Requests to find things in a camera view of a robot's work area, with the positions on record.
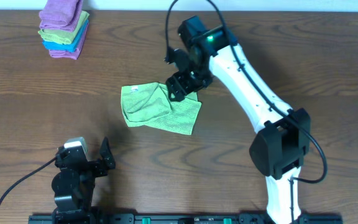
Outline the light green microfiber cloth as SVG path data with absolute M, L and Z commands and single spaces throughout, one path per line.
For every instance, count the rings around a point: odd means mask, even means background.
M 170 101 L 166 85 L 158 82 L 121 88 L 122 114 L 130 128 L 148 126 L 191 135 L 201 105 L 196 93 Z

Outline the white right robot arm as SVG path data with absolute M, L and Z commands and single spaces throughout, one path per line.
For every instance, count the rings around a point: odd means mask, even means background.
M 186 49 L 168 49 L 168 62 L 178 71 L 167 79 L 170 101 L 183 101 L 209 86 L 214 78 L 230 91 L 248 116 L 256 136 L 250 146 L 252 162 L 265 176 L 267 213 L 274 223 L 291 223 L 301 215 L 297 178 L 309 151 L 309 139 L 288 122 L 293 118 L 310 129 L 304 109 L 293 111 L 261 79 L 232 32 L 208 30 L 198 16 L 181 23 L 178 35 Z

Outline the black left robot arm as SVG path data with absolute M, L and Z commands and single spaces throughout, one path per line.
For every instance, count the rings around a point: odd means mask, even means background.
M 60 172 L 52 180 L 57 205 L 52 213 L 53 223 L 109 223 L 107 215 L 92 206 L 95 180 L 116 168 L 108 138 L 101 143 L 100 159 L 89 161 L 87 153 L 83 137 L 69 139 L 58 148 L 55 166 Z

